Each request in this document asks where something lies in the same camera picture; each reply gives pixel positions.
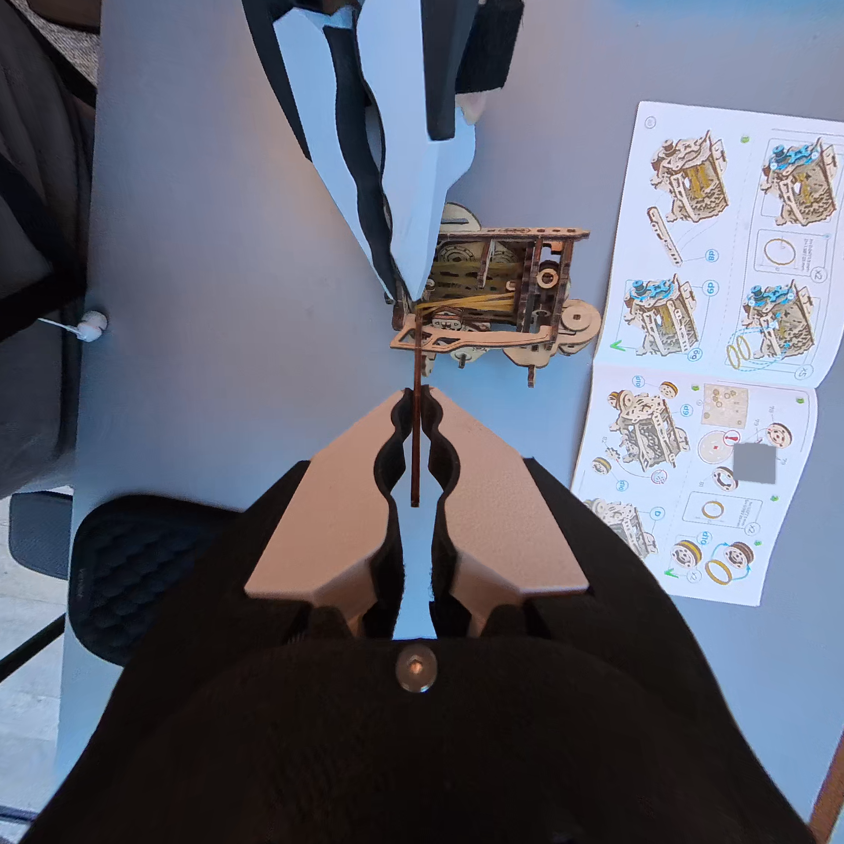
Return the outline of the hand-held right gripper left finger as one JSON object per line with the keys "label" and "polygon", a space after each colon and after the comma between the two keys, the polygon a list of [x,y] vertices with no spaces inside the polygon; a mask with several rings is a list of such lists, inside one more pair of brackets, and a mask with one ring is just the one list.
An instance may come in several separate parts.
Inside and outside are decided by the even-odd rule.
{"label": "hand-held right gripper left finger", "polygon": [[249,597],[336,608],[356,636],[391,639],[404,593],[392,491],[413,394],[396,392],[317,453],[246,583]]}

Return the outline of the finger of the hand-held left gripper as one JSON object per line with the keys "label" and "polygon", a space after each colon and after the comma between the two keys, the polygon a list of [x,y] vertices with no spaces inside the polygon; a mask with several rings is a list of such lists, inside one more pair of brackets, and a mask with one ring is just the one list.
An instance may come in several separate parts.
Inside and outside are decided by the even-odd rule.
{"label": "finger of the hand-held left gripper", "polygon": [[397,298],[382,176],[367,132],[373,116],[357,54],[356,9],[294,7],[273,23],[311,163],[369,260]]}
{"label": "finger of the hand-held left gripper", "polygon": [[475,127],[448,95],[446,116],[456,120],[454,137],[435,141],[428,134],[421,2],[364,2],[358,49],[382,123],[390,251],[416,301],[429,277],[447,192],[473,161]]}

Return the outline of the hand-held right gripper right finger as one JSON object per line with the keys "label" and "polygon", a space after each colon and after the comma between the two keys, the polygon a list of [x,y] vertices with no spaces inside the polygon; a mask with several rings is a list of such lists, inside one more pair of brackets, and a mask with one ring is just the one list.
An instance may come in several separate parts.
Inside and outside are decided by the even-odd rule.
{"label": "hand-held right gripper right finger", "polygon": [[442,391],[421,425],[441,487],[429,611],[438,637],[478,636],[502,605],[582,594],[589,583],[522,456]]}

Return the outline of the thin dark wooden strip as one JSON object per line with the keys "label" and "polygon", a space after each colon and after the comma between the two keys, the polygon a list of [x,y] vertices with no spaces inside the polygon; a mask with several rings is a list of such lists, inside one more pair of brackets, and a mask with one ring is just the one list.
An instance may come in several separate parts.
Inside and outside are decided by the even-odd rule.
{"label": "thin dark wooden strip", "polygon": [[413,417],[411,432],[411,480],[410,506],[419,507],[420,495],[420,433],[421,433],[421,379],[423,370],[423,315],[415,309],[415,345],[414,345],[414,385],[413,385]]}

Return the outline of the wooden mechanical model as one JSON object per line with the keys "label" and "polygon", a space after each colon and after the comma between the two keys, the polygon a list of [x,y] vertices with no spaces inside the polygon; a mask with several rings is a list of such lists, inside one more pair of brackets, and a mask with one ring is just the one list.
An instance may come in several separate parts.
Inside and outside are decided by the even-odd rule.
{"label": "wooden mechanical model", "polygon": [[526,368],[528,385],[554,355],[573,355],[599,333],[598,310],[571,295],[577,227],[482,227],[448,203],[420,300],[396,304],[390,347],[416,353],[427,376],[439,357],[460,368],[492,350]]}

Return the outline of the black mesh office chair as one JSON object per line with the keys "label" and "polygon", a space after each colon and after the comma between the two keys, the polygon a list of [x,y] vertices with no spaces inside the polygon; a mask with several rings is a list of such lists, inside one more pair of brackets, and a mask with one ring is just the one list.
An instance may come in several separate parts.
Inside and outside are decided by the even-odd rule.
{"label": "black mesh office chair", "polygon": [[16,493],[8,546],[24,568],[69,582],[68,610],[1,662],[1,680],[61,635],[65,626],[89,652],[125,666],[163,595],[240,513],[157,495],[125,495],[90,512],[71,537],[73,498]]}

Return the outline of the person's dark clothing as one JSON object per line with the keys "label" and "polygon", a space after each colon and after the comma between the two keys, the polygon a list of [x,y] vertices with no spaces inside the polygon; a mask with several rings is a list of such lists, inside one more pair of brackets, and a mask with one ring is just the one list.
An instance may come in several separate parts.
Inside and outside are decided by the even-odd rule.
{"label": "person's dark clothing", "polygon": [[1,9],[1,493],[72,484],[96,87]]}

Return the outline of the illustrated instruction booklet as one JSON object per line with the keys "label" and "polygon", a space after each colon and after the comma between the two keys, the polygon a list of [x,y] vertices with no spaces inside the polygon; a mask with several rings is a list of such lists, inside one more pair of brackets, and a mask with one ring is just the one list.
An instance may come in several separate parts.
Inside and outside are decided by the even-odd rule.
{"label": "illustrated instruction booklet", "polygon": [[672,596],[758,606],[842,335],[842,123],[642,101],[572,491]]}

